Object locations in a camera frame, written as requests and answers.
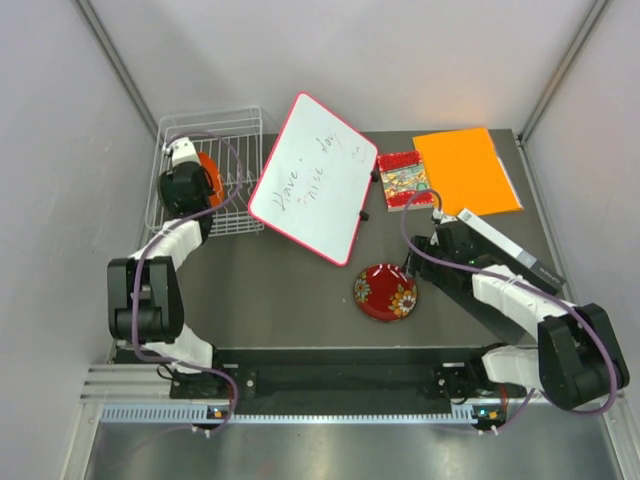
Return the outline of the orange plate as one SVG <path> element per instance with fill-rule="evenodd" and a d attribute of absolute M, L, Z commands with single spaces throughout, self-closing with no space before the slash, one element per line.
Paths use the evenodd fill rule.
<path fill-rule="evenodd" d="M 211 189 L 211 193 L 209 195 L 210 206 L 219 206 L 225 199 L 225 189 L 224 182 L 217 165 L 206 152 L 199 152 L 198 157 L 206 172 L 206 177 Z"/>

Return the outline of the red floral plate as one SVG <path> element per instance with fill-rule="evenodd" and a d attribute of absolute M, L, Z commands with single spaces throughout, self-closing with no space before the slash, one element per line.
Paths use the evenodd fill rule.
<path fill-rule="evenodd" d="M 418 303 L 415 281 L 391 263 L 362 270 L 354 282 L 353 295 L 358 308 L 381 323 L 403 320 Z"/>

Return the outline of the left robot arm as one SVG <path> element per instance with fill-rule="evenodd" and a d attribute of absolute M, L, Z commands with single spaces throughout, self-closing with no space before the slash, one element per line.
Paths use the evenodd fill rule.
<path fill-rule="evenodd" d="M 186 325 L 177 270 L 209 237 L 212 218 L 182 219 L 211 207 L 218 193 L 198 160 L 170 167 L 158 179 L 158 193 L 170 220 L 134 254 L 107 266 L 108 328 L 111 336 L 178 363 L 192 374 L 205 396 L 226 387 L 227 374 L 216 366 L 214 347 Z"/>

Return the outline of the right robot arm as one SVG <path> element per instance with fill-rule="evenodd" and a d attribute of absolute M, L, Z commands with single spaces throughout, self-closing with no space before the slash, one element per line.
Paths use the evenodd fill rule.
<path fill-rule="evenodd" d="M 405 272 L 436 286 L 499 340 L 466 372 L 474 393 L 510 383 L 573 411 L 629 385 L 607 312 L 560 299 L 564 279 L 485 221 L 438 221 L 432 235 L 408 242 Z"/>

